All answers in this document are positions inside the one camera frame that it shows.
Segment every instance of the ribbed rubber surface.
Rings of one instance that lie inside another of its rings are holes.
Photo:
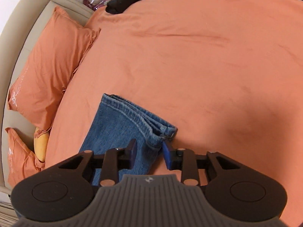
[[[40,223],[21,219],[15,227],[286,227],[278,218],[247,223],[230,219],[206,201],[200,188],[185,186],[175,175],[131,176],[99,189],[80,214]]]

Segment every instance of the blue jeans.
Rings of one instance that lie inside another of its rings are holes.
[[[96,116],[80,151],[104,154],[110,148],[125,148],[137,140],[137,157],[132,170],[123,174],[145,175],[156,160],[162,142],[173,138],[177,128],[151,112],[115,95],[103,94]],[[93,185],[98,185],[101,169],[97,169]]]

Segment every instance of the orange bed sheet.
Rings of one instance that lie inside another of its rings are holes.
[[[100,33],[64,94],[46,167],[78,152],[102,94],[116,94],[177,126],[174,147],[278,180],[281,219],[303,221],[302,1],[143,0],[99,9],[87,27]],[[152,173],[173,172],[160,158]]]

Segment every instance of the upholstered headboard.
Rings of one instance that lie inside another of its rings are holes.
[[[0,129],[2,136],[0,164],[0,191],[10,193],[7,182],[8,138],[6,127],[12,127],[25,144],[33,149],[35,127],[23,116],[7,109],[7,93],[20,74],[26,59],[56,5],[63,7],[74,20],[84,25],[93,11],[76,0],[20,0],[0,35]]]

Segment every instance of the pillowcase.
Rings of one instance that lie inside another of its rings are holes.
[[[51,128],[63,93],[96,37],[55,7],[8,95],[9,109],[39,127],[35,137]]]
[[[14,187],[23,179],[44,169],[45,163],[38,160],[36,155],[22,142],[13,128],[6,128],[9,135],[9,178],[8,183]]]

